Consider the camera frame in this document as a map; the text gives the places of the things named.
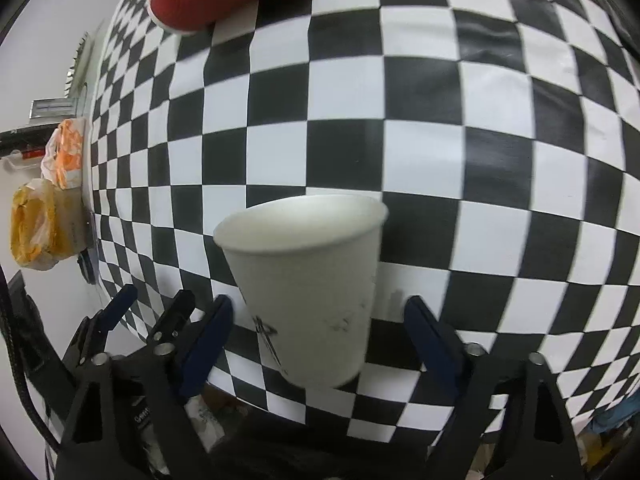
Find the black white checkered tablecloth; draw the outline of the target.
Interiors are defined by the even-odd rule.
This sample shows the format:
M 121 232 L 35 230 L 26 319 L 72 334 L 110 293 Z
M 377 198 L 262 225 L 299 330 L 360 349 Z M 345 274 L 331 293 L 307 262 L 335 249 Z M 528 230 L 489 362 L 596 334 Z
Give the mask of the black white checkered tablecloth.
M 96 82 L 99 274 L 140 338 L 180 289 L 238 296 L 213 234 L 296 195 L 387 206 L 366 362 L 277 370 L 242 301 L 210 382 L 343 436 L 431 443 L 450 412 L 402 327 L 419 295 L 497 356 L 540 352 L 576 425 L 639 383 L 639 66 L 601 0 L 257 0 L 196 35 L 120 0 Z

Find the decorated plate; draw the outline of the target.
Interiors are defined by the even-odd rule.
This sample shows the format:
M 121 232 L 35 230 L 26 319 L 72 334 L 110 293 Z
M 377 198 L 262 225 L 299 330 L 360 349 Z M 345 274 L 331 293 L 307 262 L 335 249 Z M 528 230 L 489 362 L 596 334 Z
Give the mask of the decorated plate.
M 78 98 L 81 88 L 86 82 L 86 73 L 92 55 L 93 40 L 85 32 L 77 45 L 72 64 L 66 73 L 64 96 L 66 99 Z

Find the orange white snack bag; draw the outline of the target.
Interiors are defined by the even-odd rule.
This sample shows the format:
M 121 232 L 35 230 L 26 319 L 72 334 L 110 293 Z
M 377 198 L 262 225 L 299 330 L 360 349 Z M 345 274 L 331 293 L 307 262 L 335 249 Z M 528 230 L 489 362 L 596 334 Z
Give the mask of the orange white snack bag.
M 85 130 L 85 118 L 64 119 L 54 129 L 44 149 L 41 177 L 61 190 L 81 187 Z

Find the dark bottle box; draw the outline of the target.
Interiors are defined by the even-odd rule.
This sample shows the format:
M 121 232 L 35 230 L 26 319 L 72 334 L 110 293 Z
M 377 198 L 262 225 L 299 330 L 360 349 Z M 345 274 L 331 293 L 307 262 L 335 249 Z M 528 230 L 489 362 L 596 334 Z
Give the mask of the dark bottle box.
M 44 150 L 55 129 L 55 124 L 47 124 L 1 131 L 0 157 L 9 157 L 13 152 Z

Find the plain white paper cup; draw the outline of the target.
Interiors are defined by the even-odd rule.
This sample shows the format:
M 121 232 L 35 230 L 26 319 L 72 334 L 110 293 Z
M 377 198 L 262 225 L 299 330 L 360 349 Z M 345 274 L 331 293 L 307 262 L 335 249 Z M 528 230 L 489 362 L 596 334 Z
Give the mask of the plain white paper cup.
M 292 385 L 337 388 L 362 369 L 387 218 L 370 196 L 305 195 L 216 227 L 256 330 Z

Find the yellow snack bag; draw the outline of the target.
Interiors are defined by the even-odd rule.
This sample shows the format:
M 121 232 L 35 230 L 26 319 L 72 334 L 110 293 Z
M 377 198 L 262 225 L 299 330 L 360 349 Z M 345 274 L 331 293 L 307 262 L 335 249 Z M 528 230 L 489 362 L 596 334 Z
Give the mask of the yellow snack bag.
M 21 268 L 47 271 L 87 247 L 87 219 L 80 188 L 63 190 L 38 178 L 14 193 L 10 248 Z

